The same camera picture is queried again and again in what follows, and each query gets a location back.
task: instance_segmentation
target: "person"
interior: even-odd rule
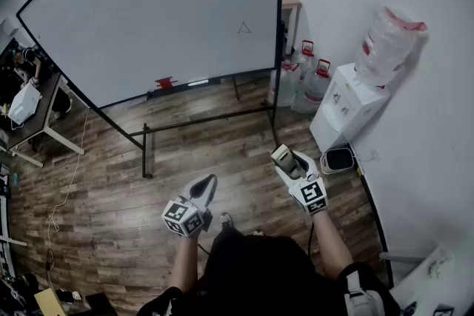
[[[293,239],[261,233],[244,236],[224,213],[219,218],[222,231],[213,241],[202,277],[197,277],[198,232],[190,238],[180,236],[168,289],[145,304],[138,316],[398,316],[398,304],[368,265],[353,261],[327,211],[312,218],[325,277],[316,273]],[[354,291],[350,283],[356,272],[360,287]],[[347,302],[361,305],[366,298],[358,296],[374,292],[380,312],[347,311]]]
[[[12,49],[10,57],[24,83],[27,83],[31,78],[35,78],[36,80],[33,81],[41,84],[53,75],[51,69],[40,60],[39,54],[36,54],[33,49]],[[52,106],[55,118],[62,118],[71,111],[72,107],[73,100],[61,88],[58,88]]]

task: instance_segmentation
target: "whiteboard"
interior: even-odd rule
[[[98,107],[275,64],[278,0],[29,0],[17,16]]]

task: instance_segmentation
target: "wooden floor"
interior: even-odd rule
[[[268,80],[246,81],[239,86],[237,102],[231,83],[195,89],[145,101],[143,98],[112,107],[109,115],[128,132],[258,107]],[[81,143],[85,107],[75,101],[68,117],[53,129]],[[318,147],[309,132],[310,120],[290,111],[277,117],[278,134],[290,148],[317,159]],[[177,237],[161,221],[164,205],[199,175],[214,173],[218,189],[210,208],[215,215],[200,242],[209,249],[218,233],[220,212],[229,212],[236,227],[249,233],[263,229],[267,235],[287,235],[306,250],[310,219],[287,194],[270,158],[275,145],[267,114],[253,114],[197,124],[149,135],[147,170],[152,180],[141,178],[141,150],[123,138],[93,111],[84,135],[86,155],[81,156],[67,203],[56,211],[59,231],[51,226],[56,259],[51,272],[55,288],[83,295],[104,292],[120,315],[135,314],[167,287]],[[44,263],[47,225],[54,204],[61,203],[76,167],[77,154],[44,135],[37,154],[39,169],[16,158],[12,172],[20,177],[12,189],[10,234],[28,243],[14,246],[18,272],[34,272],[46,286]],[[355,172],[324,178],[330,214],[356,260],[371,265],[386,281],[379,262],[380,243],[367,196]],[[199,271],[206,256],[199,252]],[[312,259],[322,272],[318,244],[313,240]]]

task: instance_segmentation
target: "whiteboard frame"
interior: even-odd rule
[[[146,135],[148,133],[152,132],[158,132],[160,130],[166,130],[170,128],[175,128],[175,127],[181,127],[185,125],[190,125],[190,123],[181,123],[181,124],[174,124],[174,125],[169,125],[169,126],[164,126],[164,127],[159,127],[159,128],[154,128],[150,129],[147,127],[146,124],[144,124],[143,130],[140,132],[134,132],[134,133],[127,133],[125,132],[115,121],[113,121],[111,118],[109,118],[103,111],[102,109],[109,107],[114,104],[119,104],[123,103],[125,101],[130,101],[134,98],[140,98],[142,96],[148,96],[150,93],[145,93],[143,95],[137,95],[132,98],[127,98],[127,99],[122,99],[119,100],[115,103],[108,104],[103,107],[97,107],[68,77],[64,72],[61,70],[61,68],[52,60],[52,58],[48,55],[47,51],[43,49],[39,41],[35,38],[35,36],[30,32],[30,29],[28,26],[25,24],[23,19],[21,18],[21,12],[32,2],[33,0],[27,0],[25,4],[19,9],[19,11],[16,13],[16,18],[20,21],[22,27],[27,31],[28,35],[31,37],[31,39],[35,42],[36,46],[43,51],[43,53],[48,57],[50,62],[54,64],[54,67],[66,78],[68,86],[70,89],[82,100],[84,103],[92,108],[99,116],[101,116],[108,124],[110,124],[114,129],[116,129],[118,132],[120,132],[126,139],[128,139],[130,142],[135,144],[138,148],[142,150],[142,176],[143,178],[152,178],[150,174],[145,173],[145,164],[146,164],[146,158],[145,158],[145,150],[146,150]],[[270,71],[270,70],[276,70],[276,88],[274,92],[274,99],[273,99],[273,104],[272,105],[265,105],[259,108],[255,108],[252,110],[245,110],[245,111],[239,111],[239,112],[232,112],[224,115],[217,115],[212,118],[205,118],[201,120],[195,120],[192,124],[199,124],[201,122],[205,121],[212,121],[212,120],[219,120],[223,118],[230,118],[234,116],[239,116],[239,115],[246,115],[250,113],[255,113],[255,112],[267,112],[270,120],[270,126],[272,127],[272,132],[273,132],[273,137],[275,139],[275,143],[278,145],[278,137],[276,135],[275,131],[275,117],[276,117],[276,105],[277,105],[277,100],[278,100],[278,90],[279,90],[279,82],[280,82],[280,75],[281,75],[281,56],[283,54],[283,38],[284,38],[284,27],[282,26],[282,21],[281,21],[281,0],[277,0],[277,7],[276,7],[276,36],[275,36],[275,61],[273,67],[268,67],[266,69],[259,69],[259,70],[251,70],[251,71],[246,71],[246,72],[236,72],[233,74],[227,74],[227,75],[222,75],[222,76],[217,76],[213,78],[209,78],[209,82],[213,82],[215,79],[220,79],[220,78],[226,78],[226,77],[233,77],[235,75],[239,74],[248,74],[248,73],[257,73],[257,72],[265,72],[265,71]],[[195,87],[189,87],[187,85],[184,86],[179,86],[180,89],[175,89],[174,91],[171,92],[161,92],[163,90],[156,90],[155,93],[159,95],[165,95],[165,93],[175,93],[180,90],[191,90],[192,88],[197,88],[197,87],[203,87],[203,86],[195,86]],[[136,139],[132,137],[132,135],[143,135],[143,144],[140,144],[137,142]]]

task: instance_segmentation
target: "triangle drawing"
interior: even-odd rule
[[[252,31],[249,29],[249,27],[245,24],[245,21],[242,22],[242,25],[238,29],[238,34],[239,33],[251,33]]]

